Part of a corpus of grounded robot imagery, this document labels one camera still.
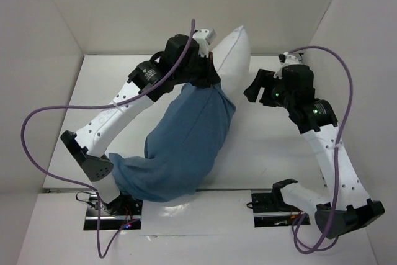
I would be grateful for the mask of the white pillow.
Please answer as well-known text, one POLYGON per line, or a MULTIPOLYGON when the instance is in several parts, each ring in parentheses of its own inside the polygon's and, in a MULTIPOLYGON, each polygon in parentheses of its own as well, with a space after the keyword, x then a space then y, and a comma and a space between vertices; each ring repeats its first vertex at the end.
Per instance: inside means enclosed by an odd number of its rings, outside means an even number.
POLYGON ((213 61, 223 92, 235 107, 239 106, 251 61, 251 45, 243 25, 235 28, 213 49, 213 61))

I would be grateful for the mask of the blue pillowcase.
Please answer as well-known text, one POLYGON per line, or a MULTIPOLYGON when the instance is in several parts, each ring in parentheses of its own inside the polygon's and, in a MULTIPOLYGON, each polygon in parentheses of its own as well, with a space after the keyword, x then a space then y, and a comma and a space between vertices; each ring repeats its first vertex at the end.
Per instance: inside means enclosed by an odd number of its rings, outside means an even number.
POLYGON ((221 85, 185 84, 146 137, 142 157, 109 154, 120 192, 150 202, 194 194, 214 167, 235 111, 221 85))

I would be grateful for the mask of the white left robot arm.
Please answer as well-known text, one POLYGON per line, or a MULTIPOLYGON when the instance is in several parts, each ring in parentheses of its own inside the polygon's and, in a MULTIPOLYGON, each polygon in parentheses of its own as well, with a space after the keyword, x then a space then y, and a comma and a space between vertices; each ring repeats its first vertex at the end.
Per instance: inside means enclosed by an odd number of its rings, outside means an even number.
POLYGON ((209 50, 215 36, 213 29, 200 29, 192 37, 171 37, 163 51, 138 64, 128 75, 110 108, 103 109, 77 132, 61 134, 61 141, 97 189, 100 207, 107 214, 122 209, 123 196, 114 181, 114 166, 105 155, 106 149, 137 115, 173 91, 174 86, 189 83, 208 89, 220 83, 209 50))

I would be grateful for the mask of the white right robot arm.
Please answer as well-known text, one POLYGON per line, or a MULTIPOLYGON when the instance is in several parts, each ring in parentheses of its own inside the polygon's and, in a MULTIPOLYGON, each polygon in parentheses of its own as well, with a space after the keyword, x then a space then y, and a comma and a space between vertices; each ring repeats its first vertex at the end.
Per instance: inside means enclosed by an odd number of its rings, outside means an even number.
POLYGON ((273 184, 273 208, 288 206, 313 217, 327 239, 364 228, 385 213, 380 201, 372 200, 358 178, 341 140, 342 125, 330 105, 315 96, 314 74, 306 65, 289 65, 280 73, 260 69, 244 91, 249 102, 283 107, 312 149, 327 196, 303 187, 295 179, 273 184))

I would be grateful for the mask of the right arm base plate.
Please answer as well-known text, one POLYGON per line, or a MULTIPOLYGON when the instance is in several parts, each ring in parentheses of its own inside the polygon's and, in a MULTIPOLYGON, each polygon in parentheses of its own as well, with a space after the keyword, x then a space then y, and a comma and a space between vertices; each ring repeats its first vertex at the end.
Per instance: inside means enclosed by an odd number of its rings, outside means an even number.
POLYGON ((303 214, 296 207, 277 205, 270 192, 253 192, 251 201, 246 204, 246 207, 253 212, 256 228, 287 227, 303 214))

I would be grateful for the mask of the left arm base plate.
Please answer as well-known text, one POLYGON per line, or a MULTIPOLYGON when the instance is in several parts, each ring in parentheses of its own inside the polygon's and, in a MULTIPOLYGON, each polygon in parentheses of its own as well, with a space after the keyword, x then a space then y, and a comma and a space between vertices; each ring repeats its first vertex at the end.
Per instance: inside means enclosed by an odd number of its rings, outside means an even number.
MULTIPOLYGON (((95 193, 79 192, 76 200, 86 204, 86 215, 84 218, 84 231, 97 229, 98 200, 95 193)), ((141 214, 143 201, 126 197, 117 210, 110 210, 101 204, 100 230, 118 230, 125 225, 125 230, 139 230, 141 228, 141 214)))

